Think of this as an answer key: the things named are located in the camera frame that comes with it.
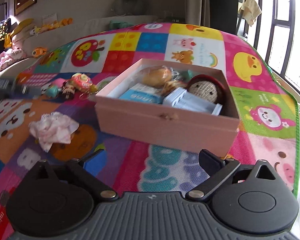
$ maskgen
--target green mat edge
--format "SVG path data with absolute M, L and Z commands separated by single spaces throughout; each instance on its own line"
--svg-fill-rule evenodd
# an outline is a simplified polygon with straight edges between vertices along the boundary
M 263 64 L 266 66 L 266 69 L 270 76 L 272 77 L 272 80 L 283 90 L 285 91 L 295 102 L 295 110 L 296 110 L 296 121 L 297 121 L 297 137 L 296 137 L 296 163 L 295 163 L 295 174 L 294 174 L 294 185 L 293 185 L 293 194 L 297 198 L 298 196 L 298 187 L 299 187 L 299 169 L 300 169 L 300 119 L 299 119 L 299 107 L 298 107 L 298 101 L 295 99 L 295 97 L 287 91 L 282 85 L 280 85 L 273 74 L 270 71 L 270 67 L 265 63 L 263 58 L 260 56 L 260 54 L 257 52 L 257 50 L 247 41 L 245 41 L 261 58 Z

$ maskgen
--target beige towel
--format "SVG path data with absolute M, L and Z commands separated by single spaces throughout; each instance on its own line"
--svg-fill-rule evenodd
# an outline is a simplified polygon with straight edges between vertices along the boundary
M 241 13 L 241 10 L 243 10 L 242 18 L 245 19 L 250 26 L 255 23 L 257 17 L 261 14 L 261 9 L 256 0 L 243 0 L 238 13 Z

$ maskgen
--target yellow duck print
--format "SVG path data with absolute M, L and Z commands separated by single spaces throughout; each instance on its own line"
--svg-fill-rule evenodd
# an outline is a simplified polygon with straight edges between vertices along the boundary
M 251 83 L 251 76 L 259 76 L 262 73 L 260 61 L 253 55 L 238 52 L 233 59 L 233 67 L 237 76 L 243 81 Z

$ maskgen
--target orange fish plush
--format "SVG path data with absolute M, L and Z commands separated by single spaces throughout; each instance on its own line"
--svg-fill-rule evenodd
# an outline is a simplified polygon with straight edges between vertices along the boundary
M 32 51 L 32 57 L 40 57 L 47 53 L 47 48 L 38 47 Z

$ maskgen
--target pink box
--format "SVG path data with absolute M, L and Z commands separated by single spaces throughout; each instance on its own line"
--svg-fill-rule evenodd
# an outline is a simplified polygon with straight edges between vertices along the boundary
M 208 74 L 226 88 L 221 115 L 193 112 L 159 104 L 119 99 L 135 83 L 132 77 L 145 67 L 165 65 L 176 70 Z M 226 156 L 238 133 L 240 116 L 229 85 L 221 70 L 177 62 L 141 59 L 96 95 L 96 112 L 103 132 L 184 151 L 208 149 Z

